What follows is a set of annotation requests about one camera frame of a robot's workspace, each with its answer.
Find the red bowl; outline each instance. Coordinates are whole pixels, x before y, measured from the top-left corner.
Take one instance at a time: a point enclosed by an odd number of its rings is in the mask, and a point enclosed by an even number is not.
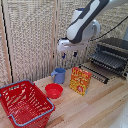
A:
[[[59,84],[52,83],[52,84],[48,84],[45,87],[45,90],[46,90],[46,95],[49,98],[57,99],[61,96],[63,88]]]

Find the blue cup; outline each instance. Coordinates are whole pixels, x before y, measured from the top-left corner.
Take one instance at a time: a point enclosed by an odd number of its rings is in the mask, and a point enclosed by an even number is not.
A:
[[[54,83],[63,84],[64,80],[65,80],[65,72],[66,72],[66,70],[64,68],[56,68],[51,73],[51,77],[52,77]]]

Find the wooden countertop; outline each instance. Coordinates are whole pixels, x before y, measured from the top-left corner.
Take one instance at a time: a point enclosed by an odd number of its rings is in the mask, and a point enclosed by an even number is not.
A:
[[[88,93],[81,96],[69,88],[71,69],[66,72],[63,93],[51,99],[56,110],[51,114],[46,128],[109,128],[128,100],[128,84],[115,77],[103,84],[92,77]],[[52,83],[51,77],[35,82],[45,93],[45,86]],[[0,104],[0,128],[13,128]]]

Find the orange box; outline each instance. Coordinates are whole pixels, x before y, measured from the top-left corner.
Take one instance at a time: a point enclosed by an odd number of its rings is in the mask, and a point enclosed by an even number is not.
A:
[[[81,95],[87,93],[92,74],[78,67],[72,68],[70,88]]]

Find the red basket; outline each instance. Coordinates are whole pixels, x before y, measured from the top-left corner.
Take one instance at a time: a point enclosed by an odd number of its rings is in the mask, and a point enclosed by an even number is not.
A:
[[[55,106],[29,80],[0,88],[0,101],[15,128],[44,128]]]

